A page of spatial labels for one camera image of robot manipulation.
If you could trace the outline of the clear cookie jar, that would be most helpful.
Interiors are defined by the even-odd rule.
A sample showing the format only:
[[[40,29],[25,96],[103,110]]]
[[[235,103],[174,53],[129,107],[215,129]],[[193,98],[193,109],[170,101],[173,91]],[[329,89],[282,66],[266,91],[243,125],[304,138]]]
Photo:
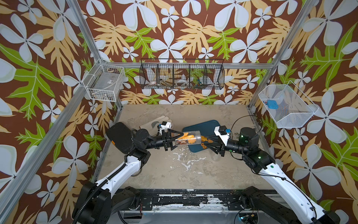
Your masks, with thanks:
[[[210,156],[213,161],[219,161],[222,158],[220,154],[216,154],[213,151],[210,151]]]
[[[201,134],[200,131],[189,131],[184,132],[182,137],[179,137],[175,140],[176,146],[187,146],[187,145],[198,145],[201,144]]]

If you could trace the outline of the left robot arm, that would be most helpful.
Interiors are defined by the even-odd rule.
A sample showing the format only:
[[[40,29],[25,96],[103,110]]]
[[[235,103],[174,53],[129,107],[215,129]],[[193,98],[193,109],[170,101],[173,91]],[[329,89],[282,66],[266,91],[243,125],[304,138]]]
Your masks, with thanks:
[[[130,131],[131,147],[124,162],[103,179],[82,187],[72,214],[73,223],[106,224],[122,205],[131,206],[133,201],[129,199],[115,202],[115,194],[129,177],[147,163],[151,155],[148,149],[163,147],[166,151],[168,148],[174,150],[174,142],[184,135],[171,129],[163,131],[161,136],[151,136],[145,129]]]

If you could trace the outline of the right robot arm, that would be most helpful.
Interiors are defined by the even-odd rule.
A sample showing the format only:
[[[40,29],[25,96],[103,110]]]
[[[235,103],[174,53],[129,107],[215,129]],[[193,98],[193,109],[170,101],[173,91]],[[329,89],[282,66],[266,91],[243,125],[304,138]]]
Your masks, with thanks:
[[[333,211],[327,211],[311,200],[282,171],[275,159],[259,148],[258,133],[253,128],[244,127],[239,138],[233,140],[231,130],[218,126],[214,134],[207,136],[203,144],[214,153],[224,156],[226,152],[241,154],[241,160],[253,174],[266,180],[287,207],[266,196],[255,187],[248,187],[241,193],[241,206],[257,208],[281,224],[338,224],[340,217]]]

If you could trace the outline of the clear cookie jar front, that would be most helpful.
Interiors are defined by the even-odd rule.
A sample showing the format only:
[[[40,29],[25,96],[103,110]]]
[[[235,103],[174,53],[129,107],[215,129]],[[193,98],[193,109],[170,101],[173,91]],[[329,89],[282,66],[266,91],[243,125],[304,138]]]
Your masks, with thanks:
[[[201,134],[200,131],[189,131],[184,132],[182,137],[179,137],[175,140],[176,146],[187,146],[187,145],[198,145],[201,144]]]

